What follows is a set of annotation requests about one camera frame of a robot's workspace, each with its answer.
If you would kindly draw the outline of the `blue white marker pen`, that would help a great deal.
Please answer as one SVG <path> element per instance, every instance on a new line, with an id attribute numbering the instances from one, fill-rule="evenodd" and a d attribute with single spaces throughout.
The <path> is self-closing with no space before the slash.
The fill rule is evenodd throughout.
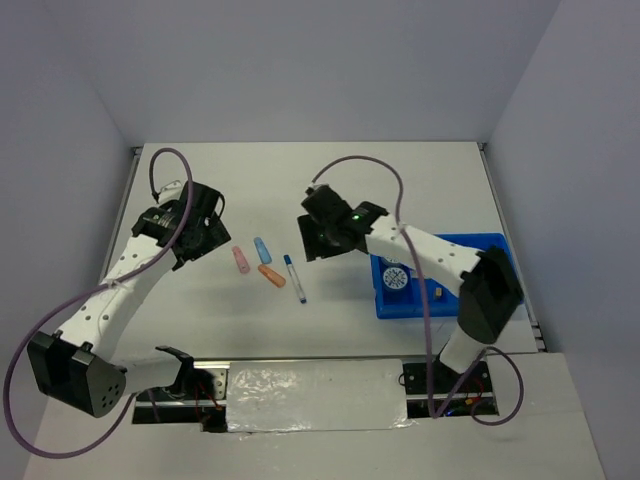
<path id="1" fill-rule="evenodd" d="M 292 262 L 292 259 L 289 255 L 284 255 L 283 256 L 284 262 L 285 262 L 285 266 L 287 268 L 287 271 L 289 273 L 289 276 L 291 278 L 291 281 L 293 283 L 293 287 L 295 289 L 296 295 L 300 301 L 301 304 L 306 304 L 307 303 L 307 297 L 306 294 L 304 292 L 304 289 L 302 287 L 301 281 L 299 279 L 299 276 L 295 270 L 294 264 Z"/>

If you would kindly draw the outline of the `blue slime jar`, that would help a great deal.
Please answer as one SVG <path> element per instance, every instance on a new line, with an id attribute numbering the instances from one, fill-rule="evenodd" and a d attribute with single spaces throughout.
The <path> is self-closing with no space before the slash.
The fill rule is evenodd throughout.
<path id="1" fill-rule="evenodd" d="M 394 302 L 399 302 L 411 291 L 410 276 L 400 266 L 387 267 L 381 274 L 381 280 L 384 295 Z"/>
<path id="2" fill-rule="evenodd" d="M 400 265 L 401 262 L 393 257 L 388 257 L 388 256 L 381 256 L 380 260 L 385 264 L 385 265 L 389 265 L 389 266 L 393 266 L 393 265 Z"/>

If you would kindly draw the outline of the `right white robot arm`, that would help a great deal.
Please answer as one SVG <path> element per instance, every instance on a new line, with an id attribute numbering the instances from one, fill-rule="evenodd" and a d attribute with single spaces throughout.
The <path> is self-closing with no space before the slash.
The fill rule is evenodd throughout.
<path id="1" fill-rule="evenodd" d="M 496 343 L 524 299 L 509 255 L 496 246 L 478 250 L 402 224 L 371 202 L 353 208 L 327 184 L 309 187 L 301 206 L 306 213 L 298 225 L 309 262 L 351 251 L 390 257 L 458 298 L 457 326 L 434 371 L 442 389 L 460 389 L 471 364 Z"/>

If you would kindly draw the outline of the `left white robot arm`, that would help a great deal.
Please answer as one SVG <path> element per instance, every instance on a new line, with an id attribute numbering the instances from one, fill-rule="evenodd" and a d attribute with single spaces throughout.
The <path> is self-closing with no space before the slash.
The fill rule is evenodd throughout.
<path id="1" fill-rule="evenodd" d="M 214 392 L 213 375 L 175 347 L 155 346 L 146 360 L 115 357 L 126 326 L 158 281 L 231 239 L 220 219 L 221 192 L 195 183 L 166 188 L 160 197 L 162 204 L 135 223 L 102 291 L 83 301 L 54 333 L 38 332 L 27 345 L 38 389 L 95 418 L 108 414 L 127 393 L 161 388 L 182 399 L 198 389 L 207 396 Z"/>

